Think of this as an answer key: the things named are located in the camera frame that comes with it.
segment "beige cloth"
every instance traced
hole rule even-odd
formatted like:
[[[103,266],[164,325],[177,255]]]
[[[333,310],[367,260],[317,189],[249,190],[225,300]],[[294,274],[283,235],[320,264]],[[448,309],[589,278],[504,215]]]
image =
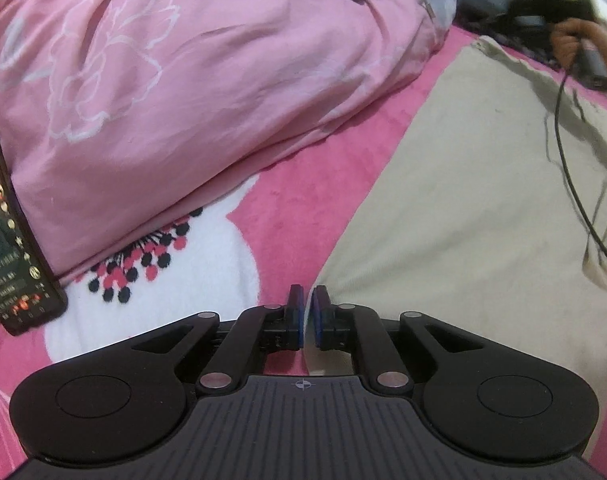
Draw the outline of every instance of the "beige cloth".
[[[388,319],[418,310],[569,368],[596,391],[603,414],[607,261],[565,187],[557,90],[491,40],[464,49],[317,284],[333,303]],[[575,187],[607,244],[607,111],[565,96],[561,128]],[[342,371],[337,355],[309,349],[311,372]]]

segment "human hand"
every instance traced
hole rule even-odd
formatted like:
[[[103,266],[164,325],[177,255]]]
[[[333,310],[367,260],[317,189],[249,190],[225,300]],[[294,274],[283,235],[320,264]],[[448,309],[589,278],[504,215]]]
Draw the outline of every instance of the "human hand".
[[[574,62],[579,50],[578,36],[594,43],[607,66],[607,30],[598,23],[576,18],[558,23],[551,34],[554,57],[561,66],[568,70]]]

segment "black cable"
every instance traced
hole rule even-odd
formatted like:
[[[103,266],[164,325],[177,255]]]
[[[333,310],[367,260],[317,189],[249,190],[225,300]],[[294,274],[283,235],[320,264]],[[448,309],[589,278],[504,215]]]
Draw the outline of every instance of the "black cable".
[[[599,249],[601,249],[603,255],[607,258],[607,247],[602,242],[601,238],[599,238],[599,235],[597,234],[597,231],[595,231],[595,228],[592,225],[592,222],[587,217],[586,210],[584,209],[583,204],[581,203],[581,200],[579,199],[579,196],[577,194],[577,190],[575,189],[575,186],[572,183],[572,179],[570,177],[570,171],[568,171],[568,164],[566,162],[566,156],[563,153],[563,145],[561,144],[561,134],[559,133],[559,110],[561,109],[561,99],[563,97],[563,89],[566,86],[566,81],[568,79],[568,75],[570,75],[570,74],[568,72],[566,72],[565,75],[563,76],[563,79],[561,80],[561,85],[559,86],[559,93],[557,94],[557,105],[554,107],[554,133],[557,136],[557,145],[559,147],[559,156],[561,157],[561,165],[563,166],[563,173],[565,174],[566,182],[568,183],[568,187],[570,188],[570,193],[572,194],[572,197],[575,200],[577,207],[579,208],[579,212],[581,213],[581,216],[583,217],[584,222],[586,223],[586,226],[587,226],[588,230],[590,231],[590,234],[592,235],[594,240],[597,242],[597,245],[599,246]]]

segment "gray ribbed plate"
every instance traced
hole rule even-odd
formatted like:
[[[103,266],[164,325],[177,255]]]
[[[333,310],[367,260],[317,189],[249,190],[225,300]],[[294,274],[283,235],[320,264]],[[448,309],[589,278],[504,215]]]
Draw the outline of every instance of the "gray ribbed plate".
[[[603,480],[579,458],[507,468],[450,449],[404,399],[357,377],[251,376],[200,400],[176,435],[128,463],[67,469],[31,460],[12,480]]]

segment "smartphone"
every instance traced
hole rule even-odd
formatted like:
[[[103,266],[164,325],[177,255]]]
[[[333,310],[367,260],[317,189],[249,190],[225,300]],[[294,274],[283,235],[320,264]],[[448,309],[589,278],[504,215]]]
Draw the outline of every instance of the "smartphone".
[[[20,335],[59,317],[67,306],[16,198],[0,144],[0,322]]]

